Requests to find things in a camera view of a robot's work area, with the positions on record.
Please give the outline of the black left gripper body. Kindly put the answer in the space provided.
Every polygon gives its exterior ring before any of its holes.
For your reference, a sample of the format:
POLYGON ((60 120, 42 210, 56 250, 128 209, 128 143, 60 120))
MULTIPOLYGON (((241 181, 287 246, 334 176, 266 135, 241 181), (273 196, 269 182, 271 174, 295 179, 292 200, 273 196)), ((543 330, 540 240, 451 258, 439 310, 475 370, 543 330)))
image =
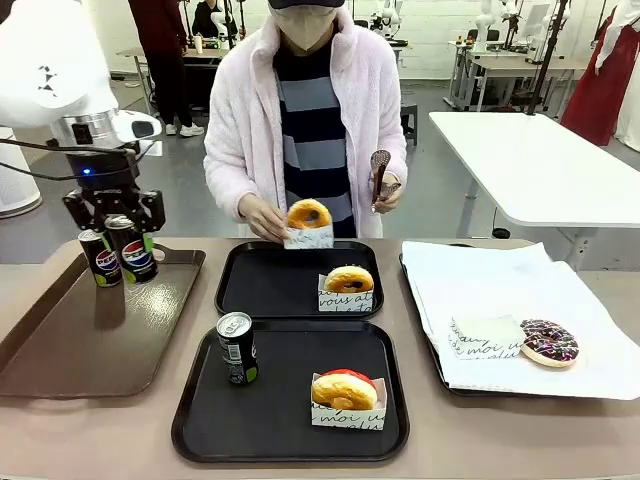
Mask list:
POLYGON ((136 193, 140 192, 136 184, 139 169, 134 150, 68 153, 67 161, 78 183, 74 191, 93 191, 99 195, 106 203, 106 218, 124 215, 130 219, 130 208, 136 193))

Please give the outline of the person's right hand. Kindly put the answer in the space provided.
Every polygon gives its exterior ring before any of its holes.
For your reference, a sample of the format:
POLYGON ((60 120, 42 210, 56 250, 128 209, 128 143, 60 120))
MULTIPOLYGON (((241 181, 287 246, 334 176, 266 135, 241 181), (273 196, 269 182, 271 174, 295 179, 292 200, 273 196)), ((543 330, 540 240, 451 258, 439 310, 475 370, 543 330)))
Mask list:
POLYGON ((288 238, 284 214, 258 196, 244 195, 238 204, 241 218, 263 240, 282 244, 288 238))

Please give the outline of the person's left hand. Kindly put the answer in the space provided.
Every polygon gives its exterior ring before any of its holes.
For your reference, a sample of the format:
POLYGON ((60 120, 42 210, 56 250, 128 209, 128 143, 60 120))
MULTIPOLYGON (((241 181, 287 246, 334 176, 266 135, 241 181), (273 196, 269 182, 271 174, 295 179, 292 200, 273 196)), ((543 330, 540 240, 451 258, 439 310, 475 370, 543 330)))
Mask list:
POLYGON ((371 209, 374 213, 389 213, 397 207, 403 186, 397 177, 389 172, 375 177, 374 199, 371 209))

